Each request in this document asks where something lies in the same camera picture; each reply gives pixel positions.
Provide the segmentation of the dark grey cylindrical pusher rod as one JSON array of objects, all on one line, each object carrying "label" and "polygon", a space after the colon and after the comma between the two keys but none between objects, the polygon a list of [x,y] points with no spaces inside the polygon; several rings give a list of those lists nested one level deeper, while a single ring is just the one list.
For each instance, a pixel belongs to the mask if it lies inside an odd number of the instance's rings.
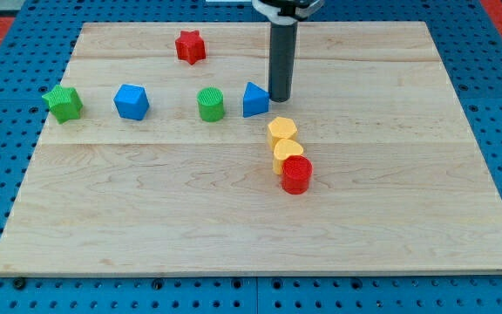
[{"label": "dark grey cylindrical pusher rod", "polygon": [[268,92],[274,102],[285,102],[291,95],[295,62],[297,23],[271,24],[269,43]]}]

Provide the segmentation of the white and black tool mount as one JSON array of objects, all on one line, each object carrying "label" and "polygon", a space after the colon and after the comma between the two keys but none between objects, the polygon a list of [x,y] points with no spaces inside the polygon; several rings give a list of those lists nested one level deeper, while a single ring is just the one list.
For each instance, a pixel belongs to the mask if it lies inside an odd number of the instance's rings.
[{"label": "white and black tool mount", "polygon": [[271,23],[292,25],[319,11],[324,0],[252,0],[251,3]]}]

